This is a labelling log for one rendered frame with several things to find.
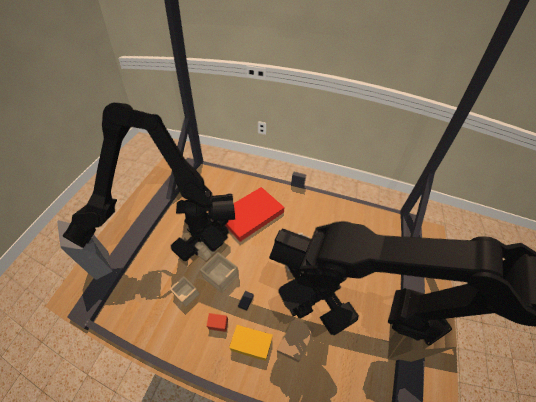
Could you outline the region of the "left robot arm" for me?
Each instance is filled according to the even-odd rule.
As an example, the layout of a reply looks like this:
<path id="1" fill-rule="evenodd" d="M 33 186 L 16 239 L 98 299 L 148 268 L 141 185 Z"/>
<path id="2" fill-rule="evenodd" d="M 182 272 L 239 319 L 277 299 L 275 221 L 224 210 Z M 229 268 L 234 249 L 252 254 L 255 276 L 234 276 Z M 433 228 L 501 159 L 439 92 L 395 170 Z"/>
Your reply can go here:
<path id="1" fill-rule="evenodd" d="M 278 290 L 286 308 L 299 319 L 321 300 L 310 277 L 333 287 L 344 277 L 361 279 L 383 272 L 467 282 L 427 294 L 395 291 L 388 323 L 399 334 L 424 339 L 428 346 L 452 330 L 447 318 L 494 312 L 536 327 L 536 251 L 523 243 L 505 245 L 487 236 L 386 236 L 347 221 L 316 227 L 312 239 L 282 228 L 274 241 L 269 259 L 304 271 Z"/>

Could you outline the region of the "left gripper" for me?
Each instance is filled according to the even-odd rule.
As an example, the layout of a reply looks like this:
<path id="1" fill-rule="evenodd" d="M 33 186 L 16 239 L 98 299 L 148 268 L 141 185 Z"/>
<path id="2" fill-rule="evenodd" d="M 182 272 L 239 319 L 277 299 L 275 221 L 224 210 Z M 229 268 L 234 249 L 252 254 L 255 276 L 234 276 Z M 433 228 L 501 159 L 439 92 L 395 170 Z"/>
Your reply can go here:
<path id="1" fill-rule="evenodd" d="M 304 273 L 289 266 L 288 268 L 294 278 L 300 277 L 301 274 Z M 338 285 L 333 287 L 326 287 L 318 283 L 314 277 L 310 277 L 310 281 L 314 287 L 317 287 L 322 297 L 321 300 L 325 300 L 329 308 L 331 309 L 329 311 L 330 313 L 327 312 L 319 317 L 331 335 L 338 334 L 339 332 L 343 331 L 358 320 L 359 315 L 355 311 L 351 303 L 341 303 L 341 301 L 334 293 L 341 288 L 340 284 L 338 284 L 338 288 Z"/>

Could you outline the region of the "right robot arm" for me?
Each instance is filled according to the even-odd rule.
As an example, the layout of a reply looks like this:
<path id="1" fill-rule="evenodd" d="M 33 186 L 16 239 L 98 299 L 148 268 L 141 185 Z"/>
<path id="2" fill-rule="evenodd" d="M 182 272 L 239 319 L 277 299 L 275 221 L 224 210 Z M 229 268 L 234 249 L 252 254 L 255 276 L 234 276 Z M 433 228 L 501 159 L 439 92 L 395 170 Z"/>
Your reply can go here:
<path id="1" fill-rule="evenodd" d="M 139 114 L 140 112 L 143 114 Z M 233 194 L 212 196 L 203 177 L 185 160 L 161 117 L 157 114 L 147 114 L 149 113 L 133 110 L 130 105 L 124 103 L 114 102 L 104 108 L 104 139 L 94 190 L 87 205 L 72 215 L 72 222 L 63 234 L 64 238 L 84 248 L 96 228 L 102 226 L 115 213 L 117 199 L 112 199 L 111 189 L 121 144 L 130 127 L 147 130 L 171 168 L 178 189 L 186 199 L 177 202 L 176 214 L 185 214 L 187 223 L 193 227 L 206 223 L 206 211 L 209 211 L 209 218 L 214 221 L 235 220 Z M 214 252 L 228 238 L 228 234 L 226 226 L 215 226 L 210 221 L 204 230 L 199 231 L 197 240 Z"/>

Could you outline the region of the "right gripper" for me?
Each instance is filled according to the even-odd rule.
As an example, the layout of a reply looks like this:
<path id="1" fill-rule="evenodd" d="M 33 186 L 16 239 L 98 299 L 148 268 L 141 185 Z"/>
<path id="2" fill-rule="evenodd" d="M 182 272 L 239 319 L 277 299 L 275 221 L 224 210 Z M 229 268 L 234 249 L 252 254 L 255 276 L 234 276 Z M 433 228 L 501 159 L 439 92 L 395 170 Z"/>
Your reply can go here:
<path id="1" fill-rule="evenodd" d="M 187 231 L 190 232 L 191 237 L 187 241 L 186 239 L 183 240 L 179 237 L 175 242 L 171 244 L 171 250 L 183 261 L 187 261 L 191 256 L 193 256 L 195 254 L 194 251 L 197 251 L 196 255 L 198 255 L 199 250 L 195 247 L 195 244 L 199 242 L 197 240 L 197 234 L 199 234 L 199 231 L 201 229 L 204 230 L 208 226 L 208 223 L 210 221 L 212 221 L 215 226 L 225 226 L 229 222 L 229 220 L 214 222 L 212 218 L 209 218 L 209 212 L 207 213 L 207 221 L 202 226 L 193 227 L 187 223 L 186 219 L 184 221 L 188 225 Z"/>

